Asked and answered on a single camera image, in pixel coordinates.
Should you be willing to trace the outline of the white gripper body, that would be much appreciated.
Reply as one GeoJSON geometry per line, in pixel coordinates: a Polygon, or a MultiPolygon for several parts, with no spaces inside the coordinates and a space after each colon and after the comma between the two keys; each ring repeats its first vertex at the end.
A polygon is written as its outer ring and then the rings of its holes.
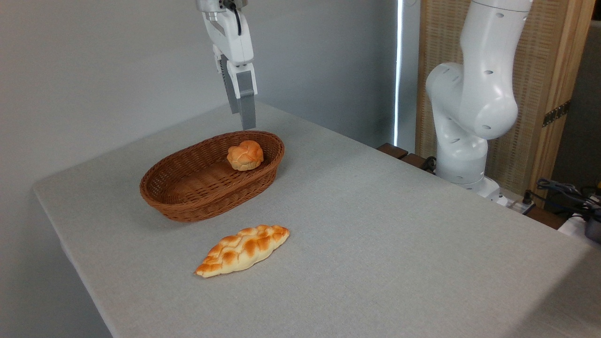
{"type": "Polygon", "coordinates": [[[249,27],[240,7],[202,7],[202,13],[213,45],[217,45],[234,66],[253,62],[249,27]]]}

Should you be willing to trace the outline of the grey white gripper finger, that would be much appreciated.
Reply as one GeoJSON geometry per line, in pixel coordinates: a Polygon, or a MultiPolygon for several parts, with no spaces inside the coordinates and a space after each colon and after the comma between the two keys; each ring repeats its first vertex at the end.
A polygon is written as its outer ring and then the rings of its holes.
{"type": "Polygon", "coordinates": [[[223,77],[223,83],[227,92],[228,103],[230,105],[233,114],[238,114],[238,99],[235,95],[234,86],[230,74],[228,73],[228,58],[222,53],[222,51],[213,45],[213,53],[216,58],[217,70],[223,77]]]}
{"type": "Polygon", "coordinates": [[[242,121],[242,129],[247,130],[255,128],[254,96],[257,90],[253,65],[234,66],[231,61],[228,61],[227,67],[228,73],[232,79],[236,98],[238,99],[238,109],[242,121]]]}

